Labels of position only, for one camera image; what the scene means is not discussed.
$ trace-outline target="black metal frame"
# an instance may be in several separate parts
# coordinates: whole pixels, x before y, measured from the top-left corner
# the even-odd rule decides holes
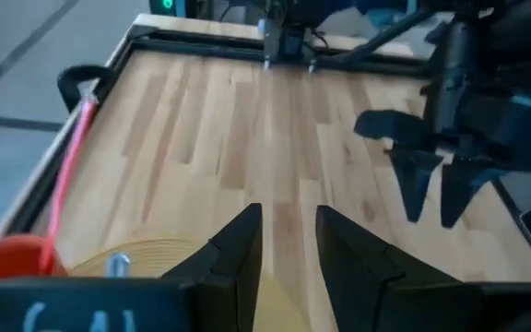
[[[177,30],[161,30],[148,26],[134,25],[127,32],[126,38],[113,55],[106,67],[112,72],[111,77],[101,80],[94,88],[93,93],[100,102],[100,107],[106,101],[118,77],[122,74],[124,67],[128,63],[130,56],[135,51],[158,51],[165,53],[182,53],[201,56],[213,56],[235,60],[264,62],[265,51],[264,41],[254,39],[244,39],[228,36],[219,36],[203,33],[182,32]],[[377,53],[369,54],[365,61],[332,61],[334,55],[344,53],[344,50],[315,47],[319,56],[317,60],[318,68],[335,69],[348,72],[369,72],[384,75],[399,75],[415,78],[429,79],[431,76],[431,59],[426,61],[407,57],[381,55]],[[299,61],[284,65],[300,65],[305,68],[311,63]],[[66,91],[61,89],[61,94],[66,98]],[[78,106],[70,105],[69,112],[77,109]],[[56,147],[45,161],[33,183],[29,184],[23,195],[23,201],[12,211],[12,215],[6,222],[3,231],[5,235],[13,233],[30,232],[42,210],[46,207],[50,195],[53,191],[54,180],[60,168],[61,160],[65,148],[68,144],[70,133],[75,125],[76,117],[70,117],[65,124],[61,134],[56,141]],[[531,245],[519,221],[519,209],[510,198],[509,193],[499,180],[493,181],[497,192],[501,196],[504,204],[513,215],[513,219],[522,230],[524,237]]]

